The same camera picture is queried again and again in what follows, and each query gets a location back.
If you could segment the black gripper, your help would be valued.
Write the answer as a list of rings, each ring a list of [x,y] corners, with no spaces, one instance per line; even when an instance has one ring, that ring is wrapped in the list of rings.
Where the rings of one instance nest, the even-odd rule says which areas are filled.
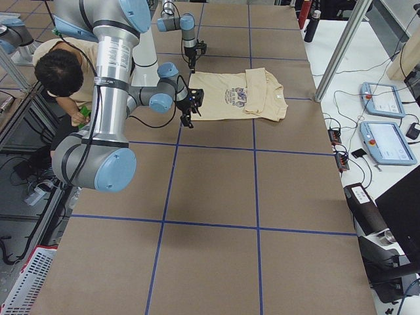
[[[180,117],[181,123],[184,127],[193,129],[192,118],[188,113],[200,115],[199,107],[201,107],[204,90],[187,88],[186,96],[178,102],[178,108],[183,113]]]
[[[184,55],[191,73],[196,71],[196,60],[207,51],[207,44],[197,39],[183,41]]]

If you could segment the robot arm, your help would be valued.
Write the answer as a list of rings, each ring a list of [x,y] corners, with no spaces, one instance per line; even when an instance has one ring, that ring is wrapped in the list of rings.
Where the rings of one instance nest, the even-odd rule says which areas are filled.
[[[181,14],[174,1],[162,1],[160,17],[157,20],[160,32],[181,31],[180,51],[190,72],[196,72],[196,62],[207,52],[207,43],[196,35],[196,20],[192,13]]]
[[[118,192],[137,166],[124,135],[130,114],[139,106],[159,113],[175,106],[191,127],[204,92],[189,88],[173,63],[157,63],[147,1],[58,1],[54,22],[63,35],[97,42],[98,54],[91,120],[58,145],[53,171],[63,184]]]

